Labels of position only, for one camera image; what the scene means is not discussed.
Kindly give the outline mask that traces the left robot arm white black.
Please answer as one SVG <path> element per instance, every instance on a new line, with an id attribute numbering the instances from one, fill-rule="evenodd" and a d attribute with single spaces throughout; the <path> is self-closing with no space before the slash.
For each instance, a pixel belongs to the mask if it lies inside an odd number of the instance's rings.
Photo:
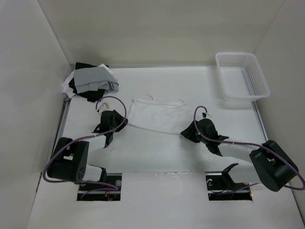
<path id="1" fill-rule="evenodd" d="M 116 110 L 105 110 L 102 111 L 100 123 L 91 135 L 74 140 L 61 137 L 43 171 L 43 179 L 50 183 L 88 182 L 96 190 L 104 189 L 107 185 L 107 178 L 103 176 L 105 169 L 87 164 L 88 154 L 95 148 L 107 148 L 112 143 L 114 134 L 127 124 L 126 114 L 121 115 Z"/>

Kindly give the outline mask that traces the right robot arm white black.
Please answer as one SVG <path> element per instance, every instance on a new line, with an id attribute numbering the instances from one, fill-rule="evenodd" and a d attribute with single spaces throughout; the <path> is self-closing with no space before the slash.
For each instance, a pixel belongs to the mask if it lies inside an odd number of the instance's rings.
<path id="1" fill-rule="evenodd" d="M 222 171 L 221 183 L 227 190 L 239 190 L 243 182 L 262 184 L 273 192 L 287 187 L 300 176 L 298 167 L 273 140 L 263 144 L 245 143 L 218 134 L 212 120 L 192 121 L 181 136 L 205 144 L 208 151 L 219 157 L 237 158 L 250 163 L 241 167 L 233 163 Z"/>

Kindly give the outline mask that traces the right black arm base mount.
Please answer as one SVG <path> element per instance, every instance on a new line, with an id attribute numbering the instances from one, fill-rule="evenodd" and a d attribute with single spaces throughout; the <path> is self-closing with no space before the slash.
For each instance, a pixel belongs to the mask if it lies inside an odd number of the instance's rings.
<path id="1" fill-rule="evenodd" d="M 233 163 L 221 172 L 206 173 L 206 184 L 208 199 L 210 201 L 231 201 L 231 200 L 249 200 L 252 201 L 250 188 L 241 189 L 247 186 L 247 183 L 235 183 L 229 175 L 232 168 L 238 163 Z"/>

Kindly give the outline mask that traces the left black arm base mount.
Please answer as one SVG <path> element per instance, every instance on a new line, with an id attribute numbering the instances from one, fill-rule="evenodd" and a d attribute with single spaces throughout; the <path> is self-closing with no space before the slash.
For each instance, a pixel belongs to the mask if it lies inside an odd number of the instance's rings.
<path id="1" fill-rule="evenodd" d="M 87 166 L 78 188 L 78 201 L 120 201 L 122 174 L 107 173 L 105 168 Z"/>

